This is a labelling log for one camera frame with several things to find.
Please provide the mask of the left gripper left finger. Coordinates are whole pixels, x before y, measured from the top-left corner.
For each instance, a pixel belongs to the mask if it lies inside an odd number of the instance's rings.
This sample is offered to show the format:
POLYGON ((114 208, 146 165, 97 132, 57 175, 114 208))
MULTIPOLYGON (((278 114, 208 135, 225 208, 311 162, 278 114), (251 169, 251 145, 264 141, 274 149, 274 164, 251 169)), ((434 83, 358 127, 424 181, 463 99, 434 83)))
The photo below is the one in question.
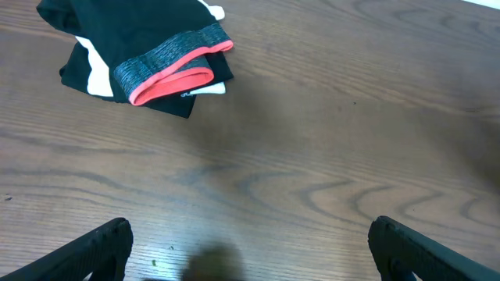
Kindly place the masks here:
POLYGON ((122 281, 134 242, 128 220, 115 218, 17 269, 1 281, 122 281))

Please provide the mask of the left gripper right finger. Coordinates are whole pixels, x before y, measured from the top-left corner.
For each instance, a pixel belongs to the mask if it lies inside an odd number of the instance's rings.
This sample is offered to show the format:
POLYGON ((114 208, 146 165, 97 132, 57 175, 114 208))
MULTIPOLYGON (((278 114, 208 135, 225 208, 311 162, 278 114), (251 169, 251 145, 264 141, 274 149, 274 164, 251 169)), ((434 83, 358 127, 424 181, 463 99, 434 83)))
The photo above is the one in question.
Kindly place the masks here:
POLYGON ((495 281, 499 273, 387 216, 370 225, 368 244, 382 281, 495 281))

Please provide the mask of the folded black garment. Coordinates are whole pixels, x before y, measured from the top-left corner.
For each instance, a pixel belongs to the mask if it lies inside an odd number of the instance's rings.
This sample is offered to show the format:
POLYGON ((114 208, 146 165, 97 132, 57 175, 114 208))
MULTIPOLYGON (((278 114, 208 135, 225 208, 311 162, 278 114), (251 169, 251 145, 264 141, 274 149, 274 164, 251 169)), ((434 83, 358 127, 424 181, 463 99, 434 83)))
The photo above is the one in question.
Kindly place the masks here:
MULTIPOLYGON (((222 52, 217 52, 215 54, 207 54, 205 57, 215 75, 213 82, 207 87, 195 88, 183 94, 176 93, 163 98, 157 98, 146 103, 144 107, 187 119, 191 114, 197 95, 225 94, 226 88, 224 82, 232 79, 234 75, 230 71, 224 54, 222 52)), ((130 105, 123 90, 112 76, 108 80, 107 76, 105 76, 102 82, 104 87, 110 86, 112 90, 110 94, 101 94, 100 91, 97 91, 96 94, 91 94, 88 91, 88 78, 91 75, 91 64, 88 60, 88 50, 81 43, 75 44, 67 64, 59 70, 59 75, 61 76, 62 84, 67 87, 100 98, 104 101, 113 101, 130 105)))

